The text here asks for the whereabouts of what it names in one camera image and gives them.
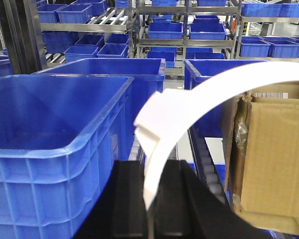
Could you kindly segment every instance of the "stainless steel shelf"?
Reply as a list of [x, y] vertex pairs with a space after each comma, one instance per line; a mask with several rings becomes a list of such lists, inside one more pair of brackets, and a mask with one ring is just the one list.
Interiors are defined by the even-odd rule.
[[241, 60], [266, 60], [266, 61], [288, 61], [288, 62], [299, 62], [299, 58], [275, 58], [275, 57], [242, 57]]
[[244, 22], [281, 22], [281, 23], [299, 23], [299, 18], [296, 17], [253, 17], [242, 16]]
[[93, 17], [87, 24], [77, 23], [41, 23], [42, 30], [48, 31], [79, 31], [79, 32], [116, 32], [128, 30], [128, 14], [124, 9], [109, 8], [103, 15]]
[[196, 15], [237, 15], [237, 6], [191, 6], [188, 13]]

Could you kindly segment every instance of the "open cardboard box flap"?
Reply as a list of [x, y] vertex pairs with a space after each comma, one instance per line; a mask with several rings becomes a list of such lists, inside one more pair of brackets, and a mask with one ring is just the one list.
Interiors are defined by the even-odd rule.
[[[289, 99], [251, 97], [259, 93]], [[299, 83], [232, 98], [222, 117], [226, 186], [239, 198], [234, 211], [257, 227], [299, 234]], [[240, 123], [248, 133], [238, 138]]]

